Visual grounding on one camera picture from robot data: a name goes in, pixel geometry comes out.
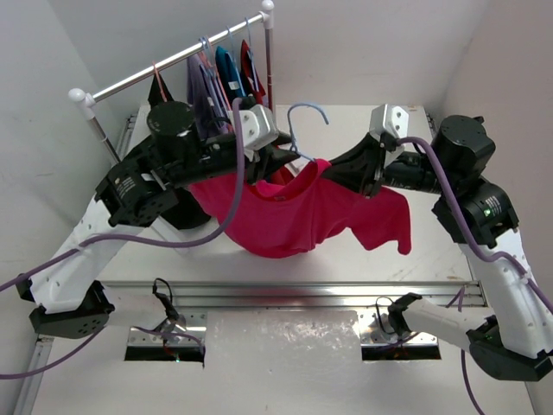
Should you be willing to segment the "light blue wire hanger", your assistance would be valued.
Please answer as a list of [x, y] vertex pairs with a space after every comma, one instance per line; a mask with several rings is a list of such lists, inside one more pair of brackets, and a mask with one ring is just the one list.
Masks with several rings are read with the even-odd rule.
[[289, 106], [286, 111], [286, 122], [289, 127], [289, 135], [291, 144], [289, 150], [297, 154], [300, 158], [306, 160], [309, 163], [314, 163], [316, 158], [311, 154], [309, 147], [305, 146], [308, 142], [306, 139], [308, 134], [308, 128], [312, 127], [307, 121], [301, 121], [297, 114], [301, 111], [312, 111], [318, 114], [321, 122], [325, 125], [329, 125], [329, 118], [325, 109], [313, 102], [297, 102]]

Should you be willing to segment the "magenta t-shirt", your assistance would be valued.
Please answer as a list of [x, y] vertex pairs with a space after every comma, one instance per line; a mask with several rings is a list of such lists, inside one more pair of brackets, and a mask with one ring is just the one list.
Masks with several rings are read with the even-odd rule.
[[244, 185], [226, 235], [246, 251], [270, 259], [310, 252], [346, 229], [367, 251], [395, 242], [399, 253], [409, 254], [406, 198], [388, 188], [365, 197], [324, 178], [329, 167], [318, 159], [284, 185]]

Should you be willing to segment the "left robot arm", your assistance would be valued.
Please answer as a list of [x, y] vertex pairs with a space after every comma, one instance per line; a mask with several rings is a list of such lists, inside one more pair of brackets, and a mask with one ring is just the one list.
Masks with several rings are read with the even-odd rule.
[[291, 136], [254, 99], [237, 99], [230, 119], [231, 132], [202, 138], [191, 105], [169, 101], [149, 111], [149, 135], [101, 180], [60, 250], [17, 279], [19, 296], [35, 304], [29, 320], [37, 334], [81, 339], [108, 325], [158, 330], [180, 320], [160, 291], [111, 293], [99, 275], [126, 243], [141, 242], [142, 230], [178, 205], [180, 189], [229, 173], [252, 182], [296, 158], [288, 150]]

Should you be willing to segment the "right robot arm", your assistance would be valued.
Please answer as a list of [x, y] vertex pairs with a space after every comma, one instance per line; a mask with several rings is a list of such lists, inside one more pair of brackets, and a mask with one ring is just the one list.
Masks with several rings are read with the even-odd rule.
[[373, 127], [324, 176], [366, 196], [387, 187], [437, 195], [433, 214], [485, 291], [489, 310], [464, 315], [406, 294], [389, 306], [384, 335], [426, 332], [469, 353], [496, 380], [537, 382], [552, 369], [552, 304], [524, 258], [509, 196], [483, 175], [496, 149], [483, 123], [449, 116], [431, 142], [405, 139], [396, 126]]

